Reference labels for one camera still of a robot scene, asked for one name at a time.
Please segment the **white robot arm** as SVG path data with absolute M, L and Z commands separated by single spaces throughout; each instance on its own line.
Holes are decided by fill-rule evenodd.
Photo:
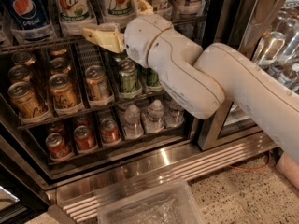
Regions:
M 225 100 L 234 101 L 299 163 L 299 95 L 235 49 L 222 43 L 203 49 L 151 10 L 129 21 L 123 32 L 112 22 L 88 24 L 82 35 L 153 69 L 165 91 L 199 119 L 210 118 Z

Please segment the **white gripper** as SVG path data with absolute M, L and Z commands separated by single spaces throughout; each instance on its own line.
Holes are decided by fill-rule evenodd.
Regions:
M 153 7 L 146 0 L 131 2 L 137 18 L 127 24 L 124 34 L 117 23 L 101 23 L 83 27 L 82 36 L 114 53 L 124 52 L 125 45 L 130 59 L 144 68 L 149 68 L 148 55 L 152 43 L 162 32 L 172 29 L 173 24 L 160 15 L 152 14 Z

